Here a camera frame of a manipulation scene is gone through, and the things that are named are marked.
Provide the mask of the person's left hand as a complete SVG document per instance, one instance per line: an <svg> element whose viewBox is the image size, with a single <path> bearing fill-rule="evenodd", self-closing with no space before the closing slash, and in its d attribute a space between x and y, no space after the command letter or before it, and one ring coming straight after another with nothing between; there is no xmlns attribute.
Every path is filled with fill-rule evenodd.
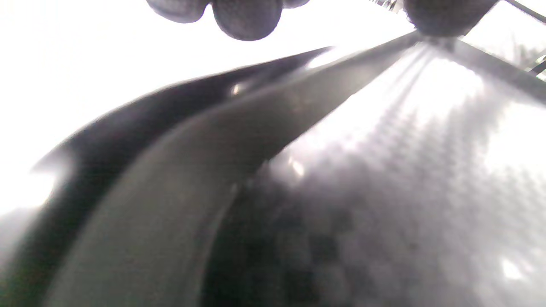
<svg viewBox="0 0 546 307"><path fill-rule="evenodd" d="M211 6L217 26L239 41L258 41L277 27L283 10L306 0L148 0L153 12L175 23L196 23ZM468 33L496 4L495 0L402 0L409 22L432 37Z"/></svg>

